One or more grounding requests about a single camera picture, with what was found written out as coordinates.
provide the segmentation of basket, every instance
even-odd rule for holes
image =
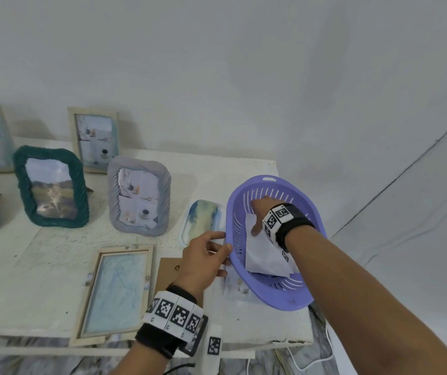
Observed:
[[[230,261],[237,274],[265,304],[280,310],[298,310],[314,301],[299,273],[291,277],[275,277],[246,271],[246,231],[244,221],[247,213],[253,213],[250,201],[270,196],[293,203],[326,236],[319,212],[314,203],[299,189],[280,177],[254,176],[239,186],[227,203],[226,241],[234,246]]]

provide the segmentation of twisted gray frame border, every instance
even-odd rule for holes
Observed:
[[[119,221],[119,183],[117,176],[121,168],[150,172],[159,179],[159,202],[157,204],[157,226],[155,228],[132,227]],[[112,226],[123,233],[136,233],[152,237],[166,232],[169,221],[171,175],[163,164],[153,160],[118,156],[108,166],[107,181],[109,185],[109,217]]]

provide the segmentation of floor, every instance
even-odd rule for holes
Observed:
[[[310,312],[314,332],[314,344],[295,347],[291,351],[298,366],[303,367],[315,359],[330,356],[324,326],[316,314]],[[8,346],[65,346],[67,340],[22,337],[11,339]],[[114,344],[127,347],[126,342]],[[0,375],[105,375],[120,361],[117,357],[1,357]],[[190,362],[189,359],[174,359],[171,366]],[[245,359],[223,359],[220,375],[246,375]],[[181,368],[174,375],[188,375],[191,369]],[[256,353],[249,364],[249,375],[339,375],[334,359],[318,363],[306,372],[298,371],[287,349],[265,350]]]

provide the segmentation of beige picture frame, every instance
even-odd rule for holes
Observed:
[[[13,166],[13,160],[11,159],[11,156],[15,152],[15,144],[13,142],[13,136],[10,132],[9,127],[8,127],[8,123],[7,123],[7,120],[6,120],[6,117],[5,117],[5,114],[3,112],[3,108],[1,105],[0,105],[0,122],[2,125],[0,127],[0,132],[3,135],[2,141],[4,143],[4,151],[5,151],[4,154],[9,157],[10,162],[11,162],[11,165],[0,167],[0,173],[13,172],[14,166]]]
[[[94,173],[107,173],[107,170],[96,168],[94,166],[86,165],[83,159],[83,153],[80,146],[79,140],[79,128],[77,126],[76,115],[86,115],[94,117],[105,117],[112,120],[112,136],[115,138],[114,147],[117,148],[117,152],[112,156],[115,157],[119,155],[121,144],[119,142],[119,113],[116,111],[107,111],[99,109],[89,109],[89,108],[78,108],[78,107],[68,107],[67,115],[69,121],[69,128],[72,135],[72,151],[77,155],[79,160],[83,163],[84,172],[94,172]]]
[[[142,295],[142,304],[140,310],[138,311],[140,318],[143,317],[149,305],[149,287],[150,287],[150,275],[152,269],[153,251],[154,251],[153,245],[129,245],[120,247],[108,247],[97,251],[95,259],[93,261],[92,272],[90,272],[88,280],[85,283],[86,289],[84,291],[83,300],[77,313],[77,318],[74,324],[74,328],[72,330],[69,346],[99,345],[108,342],[109,340],[120,341],[120,340],[135,339],[135,335],[139,330],[139,328],[141,327],[142,323],[139,323],[137,326],[134,326],[127,330],[111,330],[96,335],[82,334],[82,331],[83,327],[85,326],[85,322],[89,313],[90,301],[93,296],[95,284],[97,282],[97,276],[100,273],[100,266],[102,260],[105,256],[108,255],[123,255],[123,254],[138,253],[140,255],[147,256],[147,261],[145,264],[145,274],[144,274],[145,279],[143,280],[144,291]]]

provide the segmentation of hand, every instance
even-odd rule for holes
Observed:
[[[262,220],[267,215],[268,211],[274,208],[276,205],[283,203],[284,201],[265,196],[264,198],[257,198],[251,201],[251,205],[254,213],[256,214],[256,224],[252,228],[252,236],[256,237],[262,230]]]
[[[178,277],[173,284],[183,288],[196,299],[208,288],[215,277],[226,277],[227,271],[221,265],[230,265],[227,258],[232,245],[219,245],[212,239],[225,238],[225,232],[206,232],[192,239],[183,249]]]

